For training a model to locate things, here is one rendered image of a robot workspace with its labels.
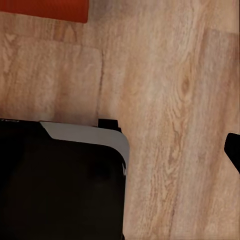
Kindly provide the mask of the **storage box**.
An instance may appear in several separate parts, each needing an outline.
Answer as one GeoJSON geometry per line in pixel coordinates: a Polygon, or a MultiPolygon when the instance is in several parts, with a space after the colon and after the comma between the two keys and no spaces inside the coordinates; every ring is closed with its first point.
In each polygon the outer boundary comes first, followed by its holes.
{"type": "Polygon", "coordinates": [[[0,0],[0,12],[86,24],[90,0],[0,0]]]}

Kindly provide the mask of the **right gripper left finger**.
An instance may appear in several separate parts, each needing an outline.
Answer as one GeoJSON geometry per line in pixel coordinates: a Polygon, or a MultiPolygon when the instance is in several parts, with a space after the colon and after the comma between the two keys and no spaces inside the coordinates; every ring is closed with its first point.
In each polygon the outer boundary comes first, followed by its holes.
{"type": "Polygon", "coordinates": [[[26,153],[22,133],[0,138],[0,193],[26,153]]]}

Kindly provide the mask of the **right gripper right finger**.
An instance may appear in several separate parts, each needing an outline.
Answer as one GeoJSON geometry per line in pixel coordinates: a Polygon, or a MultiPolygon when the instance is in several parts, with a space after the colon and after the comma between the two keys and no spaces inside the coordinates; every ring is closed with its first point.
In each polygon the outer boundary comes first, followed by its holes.
{"type": "Polygon", "coordinates": [[[227,135],[224,151],[240,173],[240,135],[229,133],[227,135]]]}

